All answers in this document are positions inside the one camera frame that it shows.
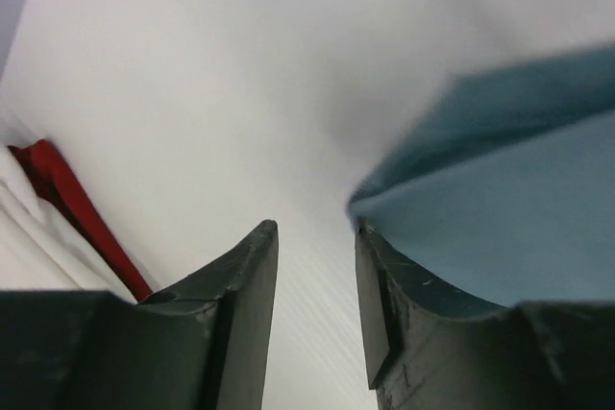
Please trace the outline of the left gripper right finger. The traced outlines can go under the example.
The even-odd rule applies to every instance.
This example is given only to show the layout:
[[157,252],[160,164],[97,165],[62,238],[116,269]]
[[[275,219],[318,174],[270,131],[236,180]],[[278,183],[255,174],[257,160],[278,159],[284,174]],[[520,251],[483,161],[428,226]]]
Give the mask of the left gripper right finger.
[[614,306],[470,295],[366,222],[356,274],[367,381],[382,409],[610,409]]

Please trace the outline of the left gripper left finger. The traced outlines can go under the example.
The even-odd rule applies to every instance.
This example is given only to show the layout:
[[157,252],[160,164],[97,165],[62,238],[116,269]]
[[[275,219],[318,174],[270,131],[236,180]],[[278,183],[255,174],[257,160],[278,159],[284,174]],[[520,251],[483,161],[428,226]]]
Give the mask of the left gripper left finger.
[[259,409],[279,254],[265,220],[146,300],[1,295],[5,409]]

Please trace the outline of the blue-grey t-shirt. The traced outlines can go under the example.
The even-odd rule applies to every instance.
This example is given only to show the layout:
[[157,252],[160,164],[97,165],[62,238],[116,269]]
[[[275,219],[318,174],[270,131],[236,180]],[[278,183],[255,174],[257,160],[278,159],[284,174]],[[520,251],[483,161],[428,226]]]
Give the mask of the blue-grey t-shirt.
[[347,205],[500,305],[614,295],[614,49],[462,77]]

